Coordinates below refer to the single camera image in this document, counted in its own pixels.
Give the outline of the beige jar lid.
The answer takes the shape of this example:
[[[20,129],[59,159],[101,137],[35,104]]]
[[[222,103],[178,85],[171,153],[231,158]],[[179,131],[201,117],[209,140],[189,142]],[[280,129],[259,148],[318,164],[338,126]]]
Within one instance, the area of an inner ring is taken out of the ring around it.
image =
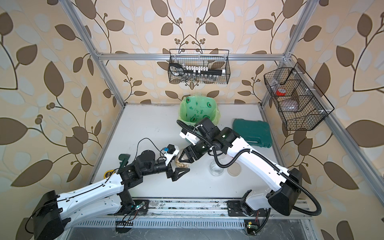
[[[227,172],[232,177],[237,177],[242,172],[242,168],[238,163],[233,163],[227,168]]]

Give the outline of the yellow-green bin liner bag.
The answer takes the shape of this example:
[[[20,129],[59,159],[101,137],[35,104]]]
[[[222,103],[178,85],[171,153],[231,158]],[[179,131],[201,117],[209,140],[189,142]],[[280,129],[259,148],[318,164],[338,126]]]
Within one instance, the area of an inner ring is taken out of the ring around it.
[[[193,126],[204,118],[208,118],[207,109],[212,106],[218,106],[213,98],[204,96],[185,97],[180,104],[179,120]]]

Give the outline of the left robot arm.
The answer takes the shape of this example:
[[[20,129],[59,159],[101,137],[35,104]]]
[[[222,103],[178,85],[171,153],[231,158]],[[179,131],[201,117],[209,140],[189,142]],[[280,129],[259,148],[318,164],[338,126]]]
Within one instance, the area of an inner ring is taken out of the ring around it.
[[[178,153],[175,150],[157,160],[153,151],[146,150],[105,180],[63,194],[44,194],[24,225],[26,232],[36,240],[54,240],[66,229],[94,217],[136,214],[146,202],[135,203],[129,190],[145,176],[165,173],[175,182],[189,172],[188,168],[173,169],[171,162]]]

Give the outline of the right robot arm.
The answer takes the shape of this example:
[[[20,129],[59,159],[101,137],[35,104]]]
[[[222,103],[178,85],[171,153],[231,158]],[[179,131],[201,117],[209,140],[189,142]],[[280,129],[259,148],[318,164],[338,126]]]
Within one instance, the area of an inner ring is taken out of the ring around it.
[[[290,173],[256,151],[237,132],[228,127],[220,130],[208,118],[193,127],[181,120],[177,124],[182,128],[181,137],[191,143],[179,157],[181,163],[192,164],[210,153],[218,167],[228,169],[241,162],[267,184],[266,190],[249,190],[243,195],[238,205],[240,212],[252,216],[259,209],[274,209],[283,216],[291,214],[301,193],[298,171]]]

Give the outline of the green plastic trash bin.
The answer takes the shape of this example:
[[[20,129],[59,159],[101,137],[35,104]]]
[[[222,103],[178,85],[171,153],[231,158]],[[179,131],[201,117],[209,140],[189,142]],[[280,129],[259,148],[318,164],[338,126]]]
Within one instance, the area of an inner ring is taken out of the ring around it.
[[[221,114],[218,106],[212,106],[207,109],[207,117],[211,120],[214,125],[217,125],[220,121]]]

